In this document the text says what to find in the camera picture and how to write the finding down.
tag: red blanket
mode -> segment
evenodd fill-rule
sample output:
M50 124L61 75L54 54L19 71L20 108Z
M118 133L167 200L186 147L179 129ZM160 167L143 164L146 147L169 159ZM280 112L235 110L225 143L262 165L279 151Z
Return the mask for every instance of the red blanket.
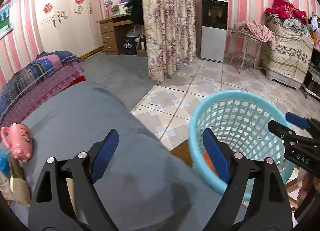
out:
M308 24L307 13L297 9L287 0L274 0L272 8L267 8L265 13L278 14L280 18L298 18L304 25Z

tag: blue gripper pad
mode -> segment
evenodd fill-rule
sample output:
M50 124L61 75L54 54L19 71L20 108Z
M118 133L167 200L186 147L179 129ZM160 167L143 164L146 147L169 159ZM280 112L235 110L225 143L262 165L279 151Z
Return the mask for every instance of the blue gripper pad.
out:
M207 150L210 160L220 179L225 183L229 183L231 176L229 174L229 163L219 149L216 141L212 137L210 129L205 129L202 135L203 145Z
M293 113L286 113L285 118L289 123L292 123L303 130L309 128L308 122L305 118L301 118L300 116L297 116Z
M114 130L93 162L90 175L90 180L92 183L95 183L98 179L103 177L103 174L106 171L109 162L115 153L116 148L118 147L118 144L119 133Z

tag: side table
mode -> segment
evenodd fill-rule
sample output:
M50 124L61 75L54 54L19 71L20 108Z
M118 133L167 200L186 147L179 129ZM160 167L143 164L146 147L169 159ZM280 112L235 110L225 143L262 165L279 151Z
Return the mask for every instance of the side table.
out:
M256 38L252 33L250 33L250 32L245 32L245 31L241 31L241 30L236 30L236 29L234 29L234 28L228 28L228 29L231 30L232 41L233 41L233 43L232 43L232 45L233 45L233 54L232 54L232 58L231 58L229 64L231 64L231 62L233 61L233 58L234 58L235 56L238 56L238 57L242 58L241 68L240 68L240 71L239 71L239 74L241 74L241 73L242 73L242 68L243 68L243 65L244 65L244 61L245 61L245 60L251 60L251 61L253 60L253 73L254 73L255 70L256 70L256 61L257 61L257 58L258 58L258 54L259 54L259 52L260 52L260 50L261 50L261 47L262 47L263 42L261 42L259 39L257 39L257 38ZM237 37L238 37L238 38L243 38L244 41L245 41L244 52L243 52L243 53L241 52L241 54L243 54L243 55L236 54L236 52L235 52L235 41L236 41L236 38L237 38ZM251 56L250 54L247 53L249 41L253 41L253 42L256 42L256 43L259 44L259 49L258 49L258 51L257 51L257 53L256 53L255 56Z

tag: framed painting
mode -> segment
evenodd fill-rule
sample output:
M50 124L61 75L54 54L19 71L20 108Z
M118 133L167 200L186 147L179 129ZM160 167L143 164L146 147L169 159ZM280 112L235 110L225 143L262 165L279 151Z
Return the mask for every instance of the framed painting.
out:
M13 23L10 22L10 9L10 4L0 9L0 39L13 30Z

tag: gray rug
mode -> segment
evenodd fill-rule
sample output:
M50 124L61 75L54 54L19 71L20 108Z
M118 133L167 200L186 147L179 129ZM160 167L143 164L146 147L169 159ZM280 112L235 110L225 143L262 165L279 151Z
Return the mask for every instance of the gray rug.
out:
M108 89L132 110L156 84L148 78L148 59L99 52L81 63L88 81Z

